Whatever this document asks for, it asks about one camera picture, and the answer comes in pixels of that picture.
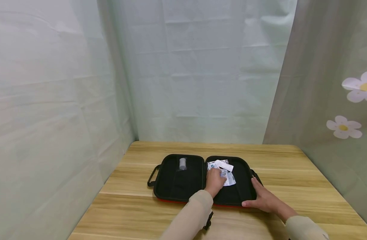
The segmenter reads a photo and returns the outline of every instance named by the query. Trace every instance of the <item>fabric wall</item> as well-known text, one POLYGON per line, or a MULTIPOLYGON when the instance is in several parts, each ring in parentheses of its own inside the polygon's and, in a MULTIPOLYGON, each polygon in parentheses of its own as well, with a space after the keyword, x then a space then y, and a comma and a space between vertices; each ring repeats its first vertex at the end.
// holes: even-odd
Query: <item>fabric wall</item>
POLYGON ((110 3, 140 140, 262 143, 296 0, 110 3))
POLYGON ((0 239, 66 239, 133 142, 94 0, 0 1, 0 239))
POLYGON ((367 0, 298 3, 264 143, 299 146, 367 222, 367 0))

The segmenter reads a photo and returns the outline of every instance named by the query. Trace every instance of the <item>yellow flower center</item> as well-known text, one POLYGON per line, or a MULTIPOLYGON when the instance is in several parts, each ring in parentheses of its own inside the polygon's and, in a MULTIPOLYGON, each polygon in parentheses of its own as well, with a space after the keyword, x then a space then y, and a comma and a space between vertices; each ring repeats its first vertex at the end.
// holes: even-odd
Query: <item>yellow flower center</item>
POLYGON ((346 125, 339 125, 338 128, 341 130, 341 131, 347 131, 349 128, 346 126, 346 125))
POLYGON ((359 89, 361 89, 362 91, 367 91, 367 83, 363 83, 359 89))

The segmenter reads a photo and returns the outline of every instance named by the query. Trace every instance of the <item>person's right hand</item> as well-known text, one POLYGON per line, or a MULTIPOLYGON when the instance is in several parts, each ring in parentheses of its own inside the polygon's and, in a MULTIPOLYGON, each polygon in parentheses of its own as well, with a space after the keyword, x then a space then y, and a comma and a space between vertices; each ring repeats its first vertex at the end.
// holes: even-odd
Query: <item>person's right hand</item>
POLYGON ((251 183, 257 192, 257 200, 244 201, 242 207, 252 207, 264 212, 275 212, 282 201, 262 186, 255 177, 251 179, 251 183))

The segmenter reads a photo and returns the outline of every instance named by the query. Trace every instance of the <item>bandage packet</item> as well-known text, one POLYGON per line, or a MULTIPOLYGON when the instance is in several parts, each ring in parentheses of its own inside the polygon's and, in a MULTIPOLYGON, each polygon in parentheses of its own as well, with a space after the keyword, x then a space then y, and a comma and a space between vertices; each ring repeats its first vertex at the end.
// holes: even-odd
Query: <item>bandage packet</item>
MULTIPOLYGON (((226 164, 229 164, 229 161, 227 159, 220 160, 220 161, 224 162, 226 164)), ((219 166, 215 164, 215 161, 208 162, 208 170, 210 170, 212 168, 218 168, 219 169, 219 166)), ((221 169, 221 177, 226 177, 226 181, 223 184, 224 187, 236 184, 236 181, 234 179, 233 174, 231 172, 227 171, 226 169, 221 169)))

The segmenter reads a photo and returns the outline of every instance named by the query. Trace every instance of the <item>hand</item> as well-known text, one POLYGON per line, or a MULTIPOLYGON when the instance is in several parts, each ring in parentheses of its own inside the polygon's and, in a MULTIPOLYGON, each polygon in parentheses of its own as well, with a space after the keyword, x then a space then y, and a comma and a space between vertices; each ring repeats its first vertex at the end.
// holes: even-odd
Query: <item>hand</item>
POLYGON ((223 187, 226 177, 221 177, 221 169, 212 168, 206 175, 205 191, 214 198, 223 187))
POLYGON ((253 184, 253 187, 257 192, 257 199, 243 201, 243 207, 252 207, 262 210, 264 212, 273 212, 284 223, 288 218, 298 215, 294 209, 289 207, 289 205, 282 202, 269 190, 264 188, 264 186, 262 186, 262 184, 255 177, 251 179, 251 183, 253 184))

